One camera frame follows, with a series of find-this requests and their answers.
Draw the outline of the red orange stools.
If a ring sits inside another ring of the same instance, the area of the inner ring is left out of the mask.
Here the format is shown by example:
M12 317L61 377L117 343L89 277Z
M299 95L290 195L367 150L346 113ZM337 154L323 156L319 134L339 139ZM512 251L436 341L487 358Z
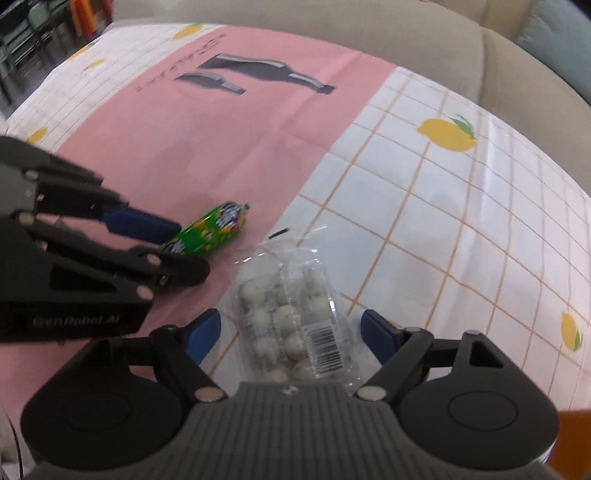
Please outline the red orange stools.
M68 3L78 37L90 40L112 22L112 0L69 0Z

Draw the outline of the teal cushion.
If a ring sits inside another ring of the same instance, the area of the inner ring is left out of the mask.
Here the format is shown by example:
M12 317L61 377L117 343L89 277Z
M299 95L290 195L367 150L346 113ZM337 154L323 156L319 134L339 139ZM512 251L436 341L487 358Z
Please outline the teal cushion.
M572 1L538 1L517 44L590 102L590 19Z

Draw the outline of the green sausage stick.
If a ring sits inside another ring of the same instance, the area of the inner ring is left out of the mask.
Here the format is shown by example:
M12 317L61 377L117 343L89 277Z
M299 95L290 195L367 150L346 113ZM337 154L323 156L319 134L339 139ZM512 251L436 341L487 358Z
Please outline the green sausage stick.
M249 209L248 203L219 204L162 244L161 249L171 254L207 257L242 231Z

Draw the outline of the clear pack white candies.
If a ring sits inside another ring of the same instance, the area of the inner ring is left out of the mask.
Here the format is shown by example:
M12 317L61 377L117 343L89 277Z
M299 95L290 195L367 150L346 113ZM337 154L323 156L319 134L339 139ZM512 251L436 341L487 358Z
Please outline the clear pack white candies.
M351 322L329 275L328 233L285 228L233 259L232 318L250 381L361 384Z

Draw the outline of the pink checkered tablecloth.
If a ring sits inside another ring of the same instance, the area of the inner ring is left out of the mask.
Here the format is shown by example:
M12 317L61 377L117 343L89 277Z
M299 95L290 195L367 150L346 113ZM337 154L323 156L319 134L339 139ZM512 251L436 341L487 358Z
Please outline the pink checkered tablecloth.
M229 285L283 231L318 250L349 313L443 338L479 330L558 408L590 405L589 196L540 144L415 72L271 31L124 27L53 70L1 130L181 224L249 204L206 283L163 296L143 325L221 311L204 369L225 390L247 374Z

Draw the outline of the beige sofa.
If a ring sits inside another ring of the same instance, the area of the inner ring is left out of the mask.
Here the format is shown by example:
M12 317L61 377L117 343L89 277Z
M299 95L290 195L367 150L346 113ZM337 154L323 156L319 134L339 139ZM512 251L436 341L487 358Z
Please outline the beige sofa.
M590 106L522 49L532 1L116 1L119 22L228 23L361 50L484 107L555 160L590 153Z

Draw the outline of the orange storage box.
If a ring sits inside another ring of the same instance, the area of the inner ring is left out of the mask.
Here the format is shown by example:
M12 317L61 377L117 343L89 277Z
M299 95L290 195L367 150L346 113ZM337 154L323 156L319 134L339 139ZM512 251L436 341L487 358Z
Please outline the orange storage box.
M589 479L591 411L559 413L559 434L548 464L564 479Z

